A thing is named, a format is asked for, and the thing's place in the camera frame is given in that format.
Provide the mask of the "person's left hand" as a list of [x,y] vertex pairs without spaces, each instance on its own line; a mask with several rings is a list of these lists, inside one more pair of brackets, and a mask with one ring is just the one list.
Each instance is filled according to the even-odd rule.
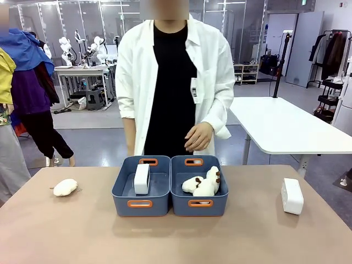
[[194,125],[187,133],[184,145],[186,151],[205,150],[211,142],[213,127],[208,122],[202,122]]

